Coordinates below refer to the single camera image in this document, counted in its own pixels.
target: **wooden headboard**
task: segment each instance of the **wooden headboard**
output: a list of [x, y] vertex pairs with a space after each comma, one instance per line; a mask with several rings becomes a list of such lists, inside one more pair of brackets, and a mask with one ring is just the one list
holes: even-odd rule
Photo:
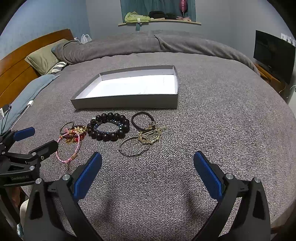
[[61, 39], [73, 40], [70, 29], [63, 29], [34, 39], [0, 60], [0, 108], [10, 104], [40, 74], [26, 61], [30, 53]]

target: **black bag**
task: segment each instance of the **black bag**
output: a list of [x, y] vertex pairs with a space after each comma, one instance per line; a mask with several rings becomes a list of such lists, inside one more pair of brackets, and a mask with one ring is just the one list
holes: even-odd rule
[[173, 19], [175, 20], [177, 18], [177, 16], [171, 12], [168, 12], [165, 14], [165, 19]]
[[154, 18], [154, 19], [156, 19], [156, 18], [164, 18], [165, 13], [162, 12], [162, 11], [151, 11], [149, 13], [149, 17]]

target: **pillow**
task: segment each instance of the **pillow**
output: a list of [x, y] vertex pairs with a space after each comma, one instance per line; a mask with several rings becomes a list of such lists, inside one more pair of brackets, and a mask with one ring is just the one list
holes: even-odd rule
[[35, 99], [35, 97], [39, 94], [39, 92], [42, 89], [44, 89], [47, 85], [49, 85], [50, 82], [52, 82], [54, 79], [56, 79], [59, 76], [60, 74], [59, 75], [46, 74], [46, 75], [40, 76], [37, 79], [32, 80], [18, 95], [18, 97], [11, 103], [11, 110], [9, 112], [9, 115], [6, 114], [6, 117], [4, 117], [4, 120], [3, 120], [3, 124], [4, 124], [7, 118], [4, 131], [7, 131], [13, 125], [13, 123], [16, 121], [19, 115], [27, 107], [28, 102], [30, 100]]
[[52, 53], [52, 48], [60, 43], [68, 42], [66, 39], [61, 39], [53, 44], [42, 47], [33, 53], [30, 53], [26, 58], [27, 61], [34, 69], [41, 75], [47, 74], [55, 64], [59, 62], [56, 56]]
[[49, 74], [56, 74], [63, 70], [63, 68], [67, 65], [66, 62], [60, 61], [55, 66], [52, 67], [52, 69], [48, 72]]

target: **bracelet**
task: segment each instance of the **bracelet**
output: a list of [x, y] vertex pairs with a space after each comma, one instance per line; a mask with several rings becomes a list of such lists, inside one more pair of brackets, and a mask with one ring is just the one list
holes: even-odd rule
[[[135, 118], [136, 116], [138, 116], [138, 115], [146, 115], [146, 116], [148, 116], [148, 117], [150, 118], [150, 120], [151, 120], [151, 123], [150, 123], [151, 128], [150, 128], [149, 130], [144, 129], [144, 128], [141, 128], [141, 127], [139, 127], [139, 126], [137, 126], [137, 125], [135, 124], [135, 122], [134, 122], [133, 120], [134, 120], [134, 118]], [[132, 123], [132, 125], [133, 125], [137, 130], [140, 130], [140, 131], [142, 131], [142, 132], [148, 132], [148, 131], [151, 131], [151, 130], [155, 130], [155, 120], [154, 120], [154, 118], [153, 118], [149, 113], [144, 112], [144, 111], [141, 111], [141, 112], [138, 112], [138, 113], [134, 114], [134, 115], [132, 116], [132, 118], [131, 118], [131, 123]]]
[[[64, 129], [63, 128], [68, 125], [68, 124], [72, 124], [72, 127], [68, 130], [68, 129]], [[83, 125], [76, 125], [74, 126], [74, 122], [70, 121], [66, 124], [64, 124], [62, 126], [62, 128], [59, 130], [61, 136], [66, 139], [67, 143], [71, 143], [71, 142], [78, 142], [78, 136], [80, 137], [80, 140], [82, 141], [86, 135], [86, 131], [87, 128]]]
[[[77, 157], [77, 153], [78, 153], [78, 150], [79, 150], [79, 147], [80, 147], [80, 135], [79, 135], [76, 131], [73, 131], [73, 132], [76, 133], [77, 136], [78, 136], [77, 147], [76, 147], [76, 149], [75, 149], [73, 155], [70, 156], [67, 160], [63, 161], [63, 160], [60, 159], [59, 154], [58, 154], [58, 151], [56, 151], [57, 159], [58, 159], [60, 162], [65, 163], [65, 164], [68, 164], [70, 161], [74, 160], [75, 157]], [[59, 139], [57, 140], [57, 143], [59, 143], [60, 140], [63, 139], [65, 135], [68, 135], [68, 133], [66, 133], [66, 134], [64, 134], [64, 135], [62, 135], [62, 136], [60, 136]]]
[[128, 140], [131, 140], [131, 139], [138, 139], [138, 136], [133, 136], [133, 137], [129, 137], [128, 139], [125, 139], [119, 146], [119, 152], [124, 155], [124, 156], [127, 156], [127, 157], [133, 157], [133, 156], [139, 156], [139, 155], [142, 155], [145, 151], [148, 151], [149, 148], [150, 148], [150, 143], [148, 143], [148, 146], [147, 147], [143, 147], [143, 149], [141, 151], [139, 151], [138, 153], [135, 153], [135, 154], [126, 154], [124, 153], [122, 150], [121, 150], [121, 146], [124, 144], [124, 142], [128, 141]]
[[61, 127], [61, 129], [59, 130], [59, 133], [61, 134], [61, 136], [62, 136], [63, 134], [66, 134], [66, 133], [67, 133], [67, 132], [64, 132], [64, 131], [63, 131], [63, 128], [64, 128], [66, 125], [68, 125], [68, 124], [72, 124], [72, 126], [71, 126], [71, 128], [70, 128], [69, 130], [73, 129], [73, 126], [74, 126], [74, 122], [73, 122], [73, 121], [70, 121], [70, 122], [64, 124], [64, 125]]
[[[101, 131], [98, 127], [103, 123], [112, 123], [119, 127], [117, 132]], [[129, 120], [124, 115], [118, 113], [103, 113], [97, 115], [96, 118], [91, 119], [90, 123], [87, 124], [87, 133], [92, 139], [98, 141], [117, 141], [123, 139], [130, 130]]]

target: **jewelry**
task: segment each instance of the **jewelry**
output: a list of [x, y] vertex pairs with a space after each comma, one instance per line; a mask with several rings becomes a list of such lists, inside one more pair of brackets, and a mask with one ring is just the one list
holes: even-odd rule
[[[124, 155], [124, 156], [127, 156], [127, 157], [133, 157], [133, 156], [139, 156], [141, 154], [143, 154], [145, 151], [148, 151], [149, 148], [150, 148], [150, 145], [152, 145], [153, 143], [155, 143], [156, 141], [159, 141], [160, 137], [161, 137], [161, 134], [162, 134], [162, 129], [166, 128], [165, 126], [162, 126], [160, 128], [157, 128], [157, 129], [154, 129], [154, 130], [151, 130], [152, 129], [152, 126], [148, 126], [145, 131], [146, 132], [142, 132], [140, 131], [138, 136], [133, 136], [133, 137], [130, 137], [126, 140], [124, 140], [120, 146], [119, 146], [119, 152]], [[154, 139], [148, 139], [147, 136], [148, 135], [151, 135], [152, 133], [155, 133], [157, 132], [157, 135]], [[121, 146], [128, 140], [131, 140], [131, 139], [138, 139], [138, 141], [140, 141], [143, 145], [146, 145], [148, 144], [148, 146], [146, 148], [143, 148], [140, 152], [138, 153], [135, 153], [135, 154], [127, 154], [127, 153], [124, 153], [122, 150], [121, 150]]]
[[[63, 129], [66, 125], [72, 124], [71, 128], [68, 130], [67, 128]], [[66, 143], [78, 142], [78, 135], [80, 136], [80, 140], [82, 141], [86, 135], [87, 128], [83, 125], [74, 126], [74, 122], [70, 121], [62, 126], [59, 130], [61, 136], [66, 139]]]
[[139, 156], [141, 154], [143, 154], [145, 151], [148, 151], [149, 148], [150, 148], [150, 144], [148, 143], [148, 146], [146, 148], [143, 148], [139, 153], [136, 153], [136, 154], [126, 154], [124, 153], [122, 150], [121, 150], [121, 146], [123, 145], [124, 142], [128, 141], [128, 140], [131, 140], [131, 139], [137, 139], [138, 136], [133, 136], [133, 137], [129, 137], [128, 139], [125, 139], [119, 146], [119, 152], [124, 155], [124, 156], [127, 156], [127, 157], [132, 157], [132, 156]]
[[[138, 134], [138, 140], [142, 143], [149, 143], [149, 144], [153, 144], [157, 141], [159, 141], [160, 137], [161, 137], [161, 134], [162, 134], [162, 129], [165, 129], [166, 126], [162, 126], [160, 128], [157, 128], [155, 130], [151, 130], [151, 127], [147, 127], [146, 129], [147, 130], [151, 130], [149, 132], [142, 132], [140, 131], [139, 134]], [[147, 136], [148, 135], [151, 135], [152, 133], [155, 133], [156, 132], [156, 136], [153, 138], [153, 139], [148, 139]]]
[[[112, 123], [119, 127], [117, 132], [101, 131], [98, 127], [103, 123]], [[117, 141], [123, 139], [130, 130], [129, 120], [124, 115], [119, 115], [118, 113], [103, 113], [97, 115], [96, 118], [91, 119], [90, 123], [87, 124], [87, 133], [92, 139], [97, 139], [98, 141]]]
[[148, 117], [150, 118], [150, 120], [151, 120], [151, 123], [149, 124], [149, 125], [151, 125], [151, 130], [155, 130], [156, 127], [155, 127], [155, 120], [154, 120], [154, 118], [153, 118], [149, 113], [147, 113], [147, 112], [145, 112], [145, 111], [138, 112], [138, 113], [134, 114], [134, 115], [132, 116], [132, 118], [131, 118], [131, 123], [132, 123], [132, 125], [133, 125], [137, 130], [142, 131], [142, 132], [147, 132], [147, 131], [149, 131], [149, 129], [141, 128], [141, 127], [139, 127], [139, 126], [137, 126], [137, 125], [135, 124], [135, 122], [134, 122], [133, 120], [134, 120], [134, 118], [135, 118], [136, 116], [138, 116], [138, 115], [146, 115], [146, 116], [148, 116]]
[[[60, 159], [59, 154], [58, 154], [58, 151], [56, 151], [57, 159], [58, 159], [60, 162], [65, 163], [65, 164], [68, 164], [70, 161], [74, 160], [75, 157], [77, 157], [77, 153], [78, 153], [78, 150], [79, 150], [79, 148], [80, 148], [80, 135], [79, 135], [79, 133], [76, 132], [76, 131], [73, 131], [73, 132], [77, 135], [77, 139], [78, 139], [78, 141], [77, 141], [77, 147], [76, 147], [76, 149], [75, 149], [73, 155], [70, 156], [67, 160], [63, 161], [63, 160]], [[59, 143], [60, 140], [63, 139], [64, 136], [66, 136], [66, 135], [68, 135], [68, 133], [63, 134], [62, 136], [60, 136], [59, 139], [57, 140], [57, 143]]]

